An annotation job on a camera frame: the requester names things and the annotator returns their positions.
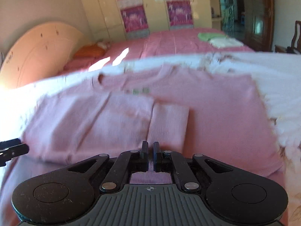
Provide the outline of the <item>white folded cloth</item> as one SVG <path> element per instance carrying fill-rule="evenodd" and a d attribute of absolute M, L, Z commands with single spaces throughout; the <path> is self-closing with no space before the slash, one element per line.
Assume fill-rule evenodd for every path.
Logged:
<path fill-rule="evenodd" d="M 226 47 L 242 47 L 244 44 L 235 38 L 225 37 L 225 38 L 213 38 L 209 40 L 209 43 L 216 48 L 226 48 Z"/>

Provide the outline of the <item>green folded cloth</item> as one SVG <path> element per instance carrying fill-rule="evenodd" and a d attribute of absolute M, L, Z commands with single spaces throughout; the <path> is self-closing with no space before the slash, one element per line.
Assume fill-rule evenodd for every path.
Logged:
<path fill-rule="evenodd" d="M 198 33 L 200 41 L 208 42 L 214 38 L 227 38 L 227 35 L 222 33 Z"/>

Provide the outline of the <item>cream built-in wardrobe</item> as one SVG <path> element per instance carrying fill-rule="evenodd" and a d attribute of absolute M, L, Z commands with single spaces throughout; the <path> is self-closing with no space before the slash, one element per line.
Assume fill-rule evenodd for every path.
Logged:
<path fill-rule="evenodd" d="M 117 0 L 81 0 L 95 40 L 125 41 L 125 28 Z M 170 30 L 165 0 L 142 0 L 150 33 Z M 210 0 L 189 0 L 193 27 L 212 28 Z"/>

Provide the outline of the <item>pink long-sleeve sweater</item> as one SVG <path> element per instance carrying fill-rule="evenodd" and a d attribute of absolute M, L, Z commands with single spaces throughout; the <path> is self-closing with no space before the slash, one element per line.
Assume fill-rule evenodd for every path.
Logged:
<path fill-rule="evenodd" d="M 143 141 L 285 183 L 277 139 L 249 75 L 164 65 L 94 76 L 43 97 L 21 140 L 30 151 L 9 163 L 1 179 L 1 225 L 18 224 L 11 196 L 24 180 L 99 153 L 116 157 Z"/>

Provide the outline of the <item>orange striped pillow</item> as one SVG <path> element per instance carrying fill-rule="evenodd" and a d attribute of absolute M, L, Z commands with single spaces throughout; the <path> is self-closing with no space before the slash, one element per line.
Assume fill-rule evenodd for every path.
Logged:
<path fill-rule="evenodd" d="M 78 49 L 73 58 L 99 58 L 104 56 L 107 51 L 106 47 L 99 46 L 98 44 L 86 45 Z"/>

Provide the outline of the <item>white floral bed sheet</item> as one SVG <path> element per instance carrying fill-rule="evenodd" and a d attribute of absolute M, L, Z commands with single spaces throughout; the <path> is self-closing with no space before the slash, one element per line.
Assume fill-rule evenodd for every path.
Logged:
<path fill-rule="evenodd" d="M 1 90 L 1 140 L 20 138 L 38 102 L 94 76 L 139 73 L 164 65 L 180 66 L 219 75 L 249 75 L 276 136 L 277 151 L 284 162 L 284 185 L 289 197 L 283 215 L 285 225 L 300 225 L 300 56 L 274 53 L 214 53 L 179 60 L 176 56 L 134 61 L 102 70 L 70 73 L 16 89 Z"/>

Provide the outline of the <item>dark wooden chair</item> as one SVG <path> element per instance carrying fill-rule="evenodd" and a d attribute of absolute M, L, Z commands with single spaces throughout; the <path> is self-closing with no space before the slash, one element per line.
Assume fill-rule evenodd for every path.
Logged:
<path fill-rule="evenodd" d="M 300 56 L 300 21 L 295 21 L 293 31 L 281 29 L 275 33 L 274 51 Z"/>

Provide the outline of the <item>lower left purple poster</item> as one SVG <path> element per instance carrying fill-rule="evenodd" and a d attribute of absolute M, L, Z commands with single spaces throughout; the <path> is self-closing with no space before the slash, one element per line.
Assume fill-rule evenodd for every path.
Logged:
<path fill-rule="evenodd" d="M 127 40 L 149 36 L 150 30 L 143 5 L 122 9 L 121 17 Z"/>

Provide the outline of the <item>cream wooden headboard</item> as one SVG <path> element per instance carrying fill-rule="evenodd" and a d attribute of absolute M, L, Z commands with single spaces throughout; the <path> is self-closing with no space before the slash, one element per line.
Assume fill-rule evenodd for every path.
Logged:
<path fill-rule="evenodd" d="M 63 22 L 28 30 L 11 47 L 1 67 L 1 86 L 15 89 L 56 76 L 89 38 Z"/>

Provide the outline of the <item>lower right purple poster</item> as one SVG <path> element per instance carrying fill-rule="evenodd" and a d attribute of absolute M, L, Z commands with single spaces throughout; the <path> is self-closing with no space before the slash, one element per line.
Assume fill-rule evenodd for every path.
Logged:
<path fill-rule="evenodd" d="M 167 1 L 166 5 L 171 30 L 193 27 L 192 8 L 189 0 Z"/>

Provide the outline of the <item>dark brown wooden door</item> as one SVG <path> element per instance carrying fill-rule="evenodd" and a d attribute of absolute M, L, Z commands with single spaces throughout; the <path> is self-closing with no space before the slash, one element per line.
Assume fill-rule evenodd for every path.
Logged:
<path fill-rule="evenodd" d="M 244 0 L 245 44 L 270 52 L 274 35 L 274 0 Z"/>

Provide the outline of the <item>pink checkered bedspread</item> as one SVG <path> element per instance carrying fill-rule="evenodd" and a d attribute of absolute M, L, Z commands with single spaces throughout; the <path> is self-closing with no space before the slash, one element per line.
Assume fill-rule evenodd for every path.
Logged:
<path fill-rule="evenodd" d="M 107 48 L 104 56 L 99 58 L 71 58 L 65 64 L 61 75 L 74 71 L 85 71 L 90 66 L 96 64 L 98 68 L 113 64 L 116 59 L 125 51 L 127 54 L 122 59 L 130 61 L 144 59 L 154 56 L 177 55 L 177 54 L 201 54 L 212 52 L 252 52 L 253 50 L 244 44 L 242 47 L 216 48 L 209 42 L 200 41 L 198 33 L 222 33 L 217 29 L 197 28 L 179 29 L 151 33 L 150 36 L 141 39 L 112 43 L 107 40 L 90 43 L 98 44 Z"/>

